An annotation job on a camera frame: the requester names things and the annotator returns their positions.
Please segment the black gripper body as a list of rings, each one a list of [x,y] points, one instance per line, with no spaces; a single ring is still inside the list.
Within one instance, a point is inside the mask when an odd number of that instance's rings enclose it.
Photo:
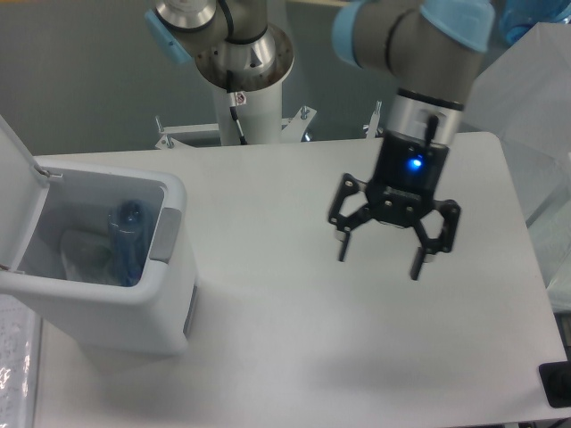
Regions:
[[[434,193],[450,148],[388,132],[366,185],[366,219],[411,227],[442,204]]]

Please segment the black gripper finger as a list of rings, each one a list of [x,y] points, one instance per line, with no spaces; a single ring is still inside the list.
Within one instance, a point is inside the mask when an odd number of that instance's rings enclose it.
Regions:
[[[371,219],[369,205],[365,203],[351,214],[343,214],[345,200],[357,193],[363,193],[366,183],[349,173],[342,175],[341,181],[327,213],[327,222],[335,227],[335,237],[341,243],[337,260],[344,262],[352,237],[352,231]]]
[[[439,235],[429,237],[416,211],[409,208],[409,221],[418,238],[419,246],[410,268],[410,278],[417,281],[427,256],[438,252],[450,253],[456,238],[461,215],[461,207],[454,200],[434,201],[432,210],[436,210],[443,219]]]

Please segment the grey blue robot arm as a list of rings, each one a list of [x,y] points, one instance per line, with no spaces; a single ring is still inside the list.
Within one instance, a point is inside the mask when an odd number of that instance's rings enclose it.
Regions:
[[[267,144],[281,131],[281,104],[255,96],[280,86],[293,65],[287,36],[263,1],[157,1],[145,13],[174,62],[194,62],[219,93],[224,145]],[[461,209],[434,197],[494,22],[488,1],[353,1],[335,16],[336,55],[387,71],[399,87],[372,176],[345,174],[327,215],[339,241],[375,220],[410,228],[417,279],[429,256],[452,250]]]

